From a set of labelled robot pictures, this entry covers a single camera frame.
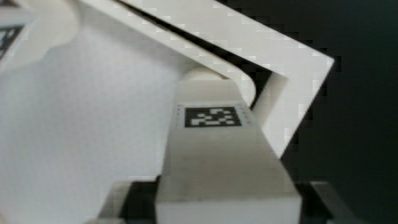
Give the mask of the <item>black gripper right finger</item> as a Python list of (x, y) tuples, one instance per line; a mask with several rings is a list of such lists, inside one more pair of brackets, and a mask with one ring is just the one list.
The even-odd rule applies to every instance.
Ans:
[(329, 182), (297, 182), (295, 186), (302, 196), (299, 224), (368, 224), (356, 216)]

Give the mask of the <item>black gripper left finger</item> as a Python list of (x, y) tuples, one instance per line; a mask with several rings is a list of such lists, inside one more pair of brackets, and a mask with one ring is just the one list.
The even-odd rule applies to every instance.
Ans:
[(158, 182), (160, 177), (114, 183), (98, 216), (87, 224), (157, 224)]

